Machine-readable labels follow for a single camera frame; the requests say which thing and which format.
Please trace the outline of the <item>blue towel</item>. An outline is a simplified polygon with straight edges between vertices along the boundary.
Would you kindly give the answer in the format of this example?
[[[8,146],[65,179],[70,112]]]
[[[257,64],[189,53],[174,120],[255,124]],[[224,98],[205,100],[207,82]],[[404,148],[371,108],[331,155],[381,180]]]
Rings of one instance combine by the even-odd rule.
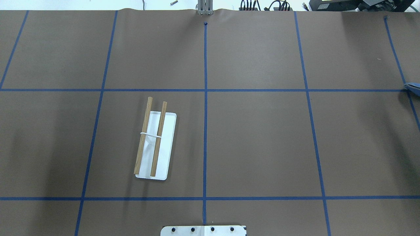
[[[420,97],[420,83],[405,83],[404,88]]]

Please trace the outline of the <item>aluminium frame post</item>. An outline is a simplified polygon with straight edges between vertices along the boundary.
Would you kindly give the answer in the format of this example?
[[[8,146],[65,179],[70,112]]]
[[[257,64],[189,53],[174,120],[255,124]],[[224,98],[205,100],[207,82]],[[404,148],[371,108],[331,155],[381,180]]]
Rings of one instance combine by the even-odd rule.
[[[213,0],[198,0],[197,13],[198,15],[213,15]]]

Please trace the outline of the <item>right wooden rack rod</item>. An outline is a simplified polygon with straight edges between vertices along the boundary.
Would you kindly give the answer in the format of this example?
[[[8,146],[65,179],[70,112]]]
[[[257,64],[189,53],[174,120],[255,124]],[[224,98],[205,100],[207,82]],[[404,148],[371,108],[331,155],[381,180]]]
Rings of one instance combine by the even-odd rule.
[[[156,143],[155,143],[155,148],[154,148],[154,153],[153,153],[152,167],[151,167],[151,172],[150,172],[151,177],[155,177],[156,172],[157,172],[159,148],[160,148],[160,144],[161,144],[161,136],[162,136],[162,133],[163,133],[163,126],[164,126],[166,110],[167,110],[167,101],[164,101],[164,102],[162,102],[162,108],[161,108],[161,112],[160,112],[160,115],[159,115],[159,123],[158,123],[158,128],[157,128],[158,129],[157,130],[157,136],[158,137],[156,138]]]

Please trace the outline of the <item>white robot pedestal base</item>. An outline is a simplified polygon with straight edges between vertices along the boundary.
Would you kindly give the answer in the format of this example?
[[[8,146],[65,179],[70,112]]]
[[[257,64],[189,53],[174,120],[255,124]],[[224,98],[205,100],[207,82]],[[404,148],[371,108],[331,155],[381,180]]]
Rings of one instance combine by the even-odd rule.
[[[161,236],[246,236],[246,226],[215,225],[215,226],[165,226]]]

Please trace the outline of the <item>wooden rack rod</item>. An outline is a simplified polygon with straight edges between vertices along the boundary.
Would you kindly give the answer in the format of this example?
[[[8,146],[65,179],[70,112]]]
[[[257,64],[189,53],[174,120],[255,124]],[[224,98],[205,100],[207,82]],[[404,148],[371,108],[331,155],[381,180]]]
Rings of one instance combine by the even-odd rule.
[[[155,148],[154,148],[154,153],[153,153],[152,167],[151,167],[151,172],[150,172],[151,177],[155,177],[156,172],[157,172],[159,148],[160,148],[160,144],[161,144],[161,136],[162,136],[162,133],[163,133],[163,126],[164,126],[166,110],[167,110],[167,101],[164,101],[164,102],[162,102],[162,108],[161,108],[161,112],[160,112],[160,115],[159,115],[159,123],[158,123],[158,128],[157,128],[158,129],[157,130],[157,136],[158,137],[156,138],[156,143],[155,143]]]
[[[141,129],[141,133],[140,133],[140,140],[138,144],[138,152],[136,156],[134,175],[137,175],[140,172],[140,166],[141,166],[142,157],[143,157],[144,144],[145,144],[146,133],[147,133],[148,124],[149,124],[152,104],[153,104],[153,98],[148,97],[145,115],[144,115],[144,121],[143,121],[142,129]]]

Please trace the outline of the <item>left wooden rack rod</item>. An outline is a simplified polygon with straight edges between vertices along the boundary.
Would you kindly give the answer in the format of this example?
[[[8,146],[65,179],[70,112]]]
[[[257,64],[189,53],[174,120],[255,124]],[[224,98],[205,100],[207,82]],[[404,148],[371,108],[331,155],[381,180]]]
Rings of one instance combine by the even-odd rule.
[[[143,121],[142,129],[141,129],[141,133],[140,133],[140,140],[138,144],[138,152],[136,156],[134,175],[137,175],[140,172],[140,166],[141,166],[142,157],[143,157],[144,144],[145,144],[146,133],[147,133],[148,124],[149,124],[152,104],[153,104],[153,98],[148,97],[145,115],[144,115],[144,121]]]

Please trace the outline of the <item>white towel rack base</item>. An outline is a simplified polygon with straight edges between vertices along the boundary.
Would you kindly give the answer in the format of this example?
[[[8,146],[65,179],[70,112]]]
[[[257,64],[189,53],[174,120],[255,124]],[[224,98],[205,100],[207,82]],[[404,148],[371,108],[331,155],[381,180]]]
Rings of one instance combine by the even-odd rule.
[[[165,181],[168,176],[171,151],[174,141],[175,126],[177,115],[166,112],[162,134],[158,135],[159,111],[150,112],[147,132],[141,132],[145,136],[143,153],[139,171],[135,174],[136,178],[145,178]],[[156,138],[160,137],[159,155],[156,164],[156,174],[151,176],[153,156],[156,146]]]

